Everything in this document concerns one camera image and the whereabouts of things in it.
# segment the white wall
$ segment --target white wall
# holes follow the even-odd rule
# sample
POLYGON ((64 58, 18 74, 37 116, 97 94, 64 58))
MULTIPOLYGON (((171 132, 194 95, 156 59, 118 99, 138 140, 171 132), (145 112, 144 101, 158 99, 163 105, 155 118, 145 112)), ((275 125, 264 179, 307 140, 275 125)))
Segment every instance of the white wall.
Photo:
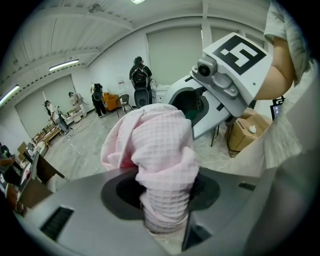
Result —
POLYGON ((94 81, 91 80, 91 74, 87 68, 79 69, 71 73, 72 83, 74 90, 77 94, 80 94, 88 103, 84 104, 85 110, 88 112, 95 107, 92 103, 90 87, 94 81))
MULTIPOLYGON (((137 56, 141 56, 144 60, 144 64, 150 66, 147 34, 169 28, 194 27, 201 25, 203 28, 206 26, 206 29, 203 29, 202 33, 206 33, 206 31, 210 30, 208 28, 208 26, 210 26, 211 28, 239 31, 239 33, 243 36, 250 35, 259 40, 264 40, 262 30, 257 30, 248 25, 231 20, 208 18, 205 21, 205 25, 204 20, 201 17, 184 17, 166 20, 140 29, 124 37, 108 48, 89 65, 88 70, 90 73, 91 82, 100 83, 105 92, 112 94, 125 92, 129 94, 129 103, 135 106, 133 97, 134 89, 129 80, 129 71, 133 65, 133 60, 137 56), (119 80, 124 80, 125 83, 118 86, 119 80)), ((204 38, 207 39, 208 37, 209 35, 204 34, 204 38)), ((271 54, 273 53, 273 47, 271 44, 266 43, 265 49, 271 54)), ((272 105, 271 100, 259 100, 256 104, 256 110, 261 114, 271 117, 270 105, 272 105)))
POLYGON ((203 56, 201 27, 179 27, 148 34, 150 69, 158 85, 172 85, 203 56))
POLYGON ((0 142, 6 145, 12 154, 16 155, 18 155, 18 147, 22 142, 26 144, 31 142, 31 138, 13 106, 0 112, 0 142))
POLYGON ((70 75, 61 77, 41 87, 21 100, 16 106, 20 119, 31 137, 49 125, 49 116, 45 109, 45 99, 59 106, 63 114, 74 109, 69 92, 75 92, 70 75))
POLYGON ((115 43, 98 57, 88 67, 91 81, 100 83, 104 92, 129 94, 129 103, 135 106, 135 91, 129 79, 129 72, 137 56, 142 57, 146 66, 150 66, 147 35, 141 31, 115 43), (118 85, 120 80, 123 80, 124 84, 118 85))

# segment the black backpack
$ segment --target black backpack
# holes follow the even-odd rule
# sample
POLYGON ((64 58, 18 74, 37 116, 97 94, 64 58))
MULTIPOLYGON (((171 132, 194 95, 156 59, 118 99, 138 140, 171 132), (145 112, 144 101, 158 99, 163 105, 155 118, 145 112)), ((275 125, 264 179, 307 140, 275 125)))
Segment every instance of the black backpack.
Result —
POLYGON ((102 85, 100 83, 95 83, 93 88, 93 98, 99 102, 102 100, 102 85))
POLYGON ((131 75, 134 89, 146 89, 149 84, 149 77, 143 68, 138 67, 131 75))

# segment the ceiling light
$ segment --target ceiling light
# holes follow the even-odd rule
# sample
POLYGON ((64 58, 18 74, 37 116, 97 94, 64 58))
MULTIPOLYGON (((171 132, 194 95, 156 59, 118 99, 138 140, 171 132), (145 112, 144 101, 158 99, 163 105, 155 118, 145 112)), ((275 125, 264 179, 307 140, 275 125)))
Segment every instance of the ceiling light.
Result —
POLYGON ((136 5, 143 3, 146 0, 130 0, 131 2, 135 3, 136 5))
POLYGON ((78 59, 75 59, 75 60, 71 60, 71 61, 67 61, 67 62, 61 63, 59 65, 52 66, 52 67, 49 68, 49 71, 56 70, 56 69, 62 68, 64 66, 68 66, 68 65, 71 65, 73 63, 77 63, 78 61, 79 61, 78 59))
POLYGON ((1 100, 0 100, 0 106, 5 103, 5 101, 7 99, 9 99, 11 96, 13 96, 16 91, 18 91, 20 89, 19 85, 16 85, 15 87, 13 87, 1 100))

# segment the human arm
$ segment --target human arm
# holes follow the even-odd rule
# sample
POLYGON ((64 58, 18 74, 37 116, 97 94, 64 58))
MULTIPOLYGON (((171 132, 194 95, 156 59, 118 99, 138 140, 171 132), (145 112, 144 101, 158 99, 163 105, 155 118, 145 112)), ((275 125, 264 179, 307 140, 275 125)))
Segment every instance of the human arm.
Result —
POLYGON ((274 100, 281 97, 290 89, 294 78, 295 69, 288 42, 275 37, 271 67, 255 99, 274 100))
POLYGON ((53 120, 54 119, 54 114, 55 114, 55 110, 54 107, 52 105, 49 105, 49 110, 50 110, 50 119, 53 120))
POLYGON ((0 166, 13 165, 15 160, 13 158, 0 159, 0 166))
POLYGON ((74 94, 73 95, 73 105, 76 105, 79 103, 79 98, 78 98, 78 95, 74 94))
POLYGON ((148 77, 150 79, 151 76, 152 76, 152 72, 151 72, 150 68, 148 68, 147 66, 144 66, 144 70, 145 70, 145 72, 147 73, 147 75, 148 75, 148 77))

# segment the black slot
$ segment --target black slot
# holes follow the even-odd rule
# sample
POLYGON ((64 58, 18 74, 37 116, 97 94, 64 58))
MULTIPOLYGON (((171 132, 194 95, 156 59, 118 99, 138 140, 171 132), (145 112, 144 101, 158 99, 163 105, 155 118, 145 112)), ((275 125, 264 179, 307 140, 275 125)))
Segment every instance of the black slot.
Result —
POLYGON ((188 230, 187 239, 184 239, 183 241, 182 251, 184 252, 191 247, 199 245, 210 237, 210 233, 202 226, 192 226, 190 230, 188 230))
POLYGON ((241 182, 238 186, 242 189, 246 189, 246 190, 250 190, 250 191, 254 191, 256 188, 255 185, 252 185, 252 184, 249 184, 246 182, 241 182))
POLYGON ((223 109, 223 107, 224 107, 224 105, 222 103, 220 103, 220 105, 216 108, 216 110, 220 111, 223 109))
POLYGON ((74 210, 59 207, 40 230, 55 241, 73 213, 74 210))
POLYGON ((192 79, 192 76, 188 77, 186 80, 184 80, 185 82, 188 82, 192 79))

